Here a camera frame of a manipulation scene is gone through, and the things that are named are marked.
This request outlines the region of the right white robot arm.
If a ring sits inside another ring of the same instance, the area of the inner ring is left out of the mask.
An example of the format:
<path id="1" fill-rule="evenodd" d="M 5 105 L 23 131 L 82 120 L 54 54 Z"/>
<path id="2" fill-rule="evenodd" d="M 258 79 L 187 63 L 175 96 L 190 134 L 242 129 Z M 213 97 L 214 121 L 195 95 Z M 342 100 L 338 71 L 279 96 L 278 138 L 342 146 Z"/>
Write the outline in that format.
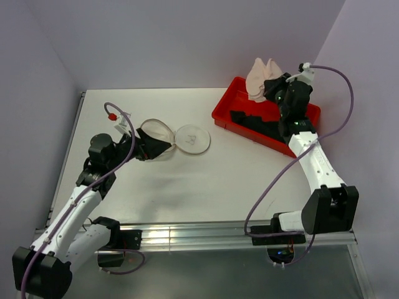
<path id="1" fill-rule="evenodd" d="M 301 210 L 278 214 L 271 221 L 269 233 L 256 233 L 244 226 L 244 233 L 252 239 L 271 238 L 282 243 L 292 235 L 346 232 L 352 228 L 359 193 L 332 167 L 320 144 L 323 137 L 306 115 L 311 83 L 312 77 L 305 74 L 284 74 L 264 82 L 264 97 L 279 109 L 279 133 L 295 154 L 294 161 L 300 164 L 311 195 Z"/>

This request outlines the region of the beige pink bra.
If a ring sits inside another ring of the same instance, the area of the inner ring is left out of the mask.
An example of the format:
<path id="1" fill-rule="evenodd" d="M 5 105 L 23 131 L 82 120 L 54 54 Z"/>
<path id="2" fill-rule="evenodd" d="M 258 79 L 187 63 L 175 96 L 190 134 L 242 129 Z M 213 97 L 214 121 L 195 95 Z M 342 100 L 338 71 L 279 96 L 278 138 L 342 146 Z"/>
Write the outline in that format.
<path id="1" fill-rule="evenodd" d="M 265 102 L 264 82 L 275 80 L 283 75 L 282 70 L 273 59 L 265 64 L 261 58 L 256 58 L 254 64 L 246 77 L 246 91 L 248 98 L 256 103 Z"/>

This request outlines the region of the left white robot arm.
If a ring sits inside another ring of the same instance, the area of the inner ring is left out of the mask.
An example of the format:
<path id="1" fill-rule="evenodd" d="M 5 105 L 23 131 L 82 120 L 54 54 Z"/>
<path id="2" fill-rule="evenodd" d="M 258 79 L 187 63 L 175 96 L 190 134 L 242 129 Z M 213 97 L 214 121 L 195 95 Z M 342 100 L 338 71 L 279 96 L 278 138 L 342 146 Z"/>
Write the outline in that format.
<path id="1" fill-rule="evenodd" d="M 172 144 L 146 134 L 141 128 L 116 143 L 106 133 L 90 140 L 89 156 L 69 200 L 53 223 L 30 247 L 19 247 L 12 256 L 16 289 L 41 298 L 62 298 L 73 273 L 95 251 L 114 249 L 121 243 L 120 223 L 98 217 L 88 232 L 78 232 L 89 214 L 105 199 L 116 180 L 115 172 L 131 159 L 155 159 Z"/>

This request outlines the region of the black bra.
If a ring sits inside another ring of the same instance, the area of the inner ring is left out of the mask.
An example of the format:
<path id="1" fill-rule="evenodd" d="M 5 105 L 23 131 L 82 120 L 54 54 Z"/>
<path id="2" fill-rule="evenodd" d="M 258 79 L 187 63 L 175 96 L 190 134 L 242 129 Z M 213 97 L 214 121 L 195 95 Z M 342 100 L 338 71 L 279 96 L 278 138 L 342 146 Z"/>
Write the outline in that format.
<path id="1" fill-rule="evenodd" d="M 233 123 L 247 128 L 256 133 L 260 133 L 273 140 L 285 143 L 283 137 L 279 133 L 278 121 L 264 121 L 260 116 L 247 115 L 242 111 L 230 111 Z"/>

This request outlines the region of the white mesh laundry bag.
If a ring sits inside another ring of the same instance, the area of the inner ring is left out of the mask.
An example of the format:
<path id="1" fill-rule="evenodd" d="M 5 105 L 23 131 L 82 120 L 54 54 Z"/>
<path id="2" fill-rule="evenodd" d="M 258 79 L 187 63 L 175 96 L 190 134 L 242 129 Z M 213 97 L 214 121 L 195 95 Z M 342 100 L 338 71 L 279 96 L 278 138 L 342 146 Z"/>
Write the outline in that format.
<path id="1" fill-rule="evenodd" d="M 154 160 L 165 161 L 179 151 L 188 156 L 204 154 L 211 145 L 210 133 L 197 125 L 184 125 L 177 130 L 172 130 L 161 120 L 151 118 L 145 120 L 140 128 L 150 137 L 171 144 L 162 154 Z"/>

